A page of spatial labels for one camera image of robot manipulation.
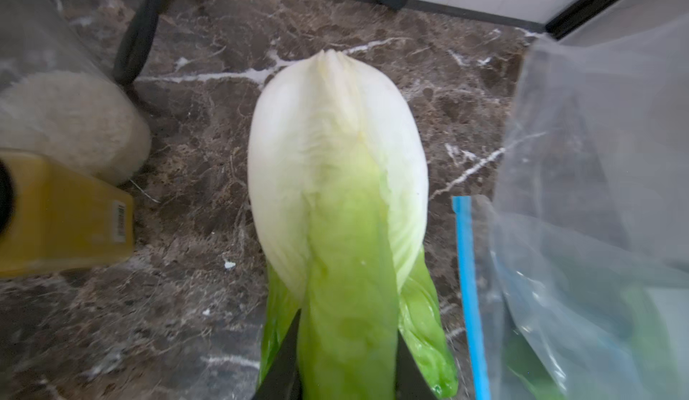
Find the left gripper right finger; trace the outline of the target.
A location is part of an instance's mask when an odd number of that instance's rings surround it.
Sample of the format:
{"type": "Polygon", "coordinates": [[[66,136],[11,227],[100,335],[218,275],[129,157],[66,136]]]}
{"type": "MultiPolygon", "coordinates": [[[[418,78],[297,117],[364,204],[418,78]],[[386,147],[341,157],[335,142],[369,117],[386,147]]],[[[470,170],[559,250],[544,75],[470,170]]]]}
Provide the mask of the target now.
{"type": "Polygon", "coordinates": [[[403,335],[398,332],[396,361],[396,400],[436,400],[419,370],[403,335]]]}

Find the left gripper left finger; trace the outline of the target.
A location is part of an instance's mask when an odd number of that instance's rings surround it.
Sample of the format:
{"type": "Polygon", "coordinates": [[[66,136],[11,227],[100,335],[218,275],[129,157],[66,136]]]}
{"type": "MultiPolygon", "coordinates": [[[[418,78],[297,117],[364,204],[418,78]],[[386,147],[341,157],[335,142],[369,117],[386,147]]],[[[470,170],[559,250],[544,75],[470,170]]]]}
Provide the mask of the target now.
{"type": "Polygon", "coordinates": [[[267,376],[258,385],[252,400],[303,399],[297,360],[300,316],[301,312],[298,310],[267,376]]]}

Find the clear zipper bag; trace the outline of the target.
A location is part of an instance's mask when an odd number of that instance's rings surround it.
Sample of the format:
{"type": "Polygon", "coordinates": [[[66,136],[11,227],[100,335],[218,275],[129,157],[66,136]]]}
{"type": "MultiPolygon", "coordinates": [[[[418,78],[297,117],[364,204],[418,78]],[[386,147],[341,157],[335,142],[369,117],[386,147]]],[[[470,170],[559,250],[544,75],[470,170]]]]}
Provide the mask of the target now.
{"type": "Polygon", "coordinates": [[[503,148],[452,200],[477,398],[687,398],[687,18],[535,43],[503,148]]]}

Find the chinese cabbage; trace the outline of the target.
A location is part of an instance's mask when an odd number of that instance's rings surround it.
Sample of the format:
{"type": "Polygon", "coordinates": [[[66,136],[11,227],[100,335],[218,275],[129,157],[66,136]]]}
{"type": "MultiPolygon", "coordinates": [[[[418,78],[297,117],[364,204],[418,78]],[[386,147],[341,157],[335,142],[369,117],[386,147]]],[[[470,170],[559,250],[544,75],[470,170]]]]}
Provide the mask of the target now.
{"type": "Polygon", "coordinates": [[[305,399],[394,399],[407,349],[438,399],[459,381],[425,263],[429,176],[409,106],[378,69],[321,51],[254,110],[249,200],[267,260],[258,382],[290,334],[305,399]]]}

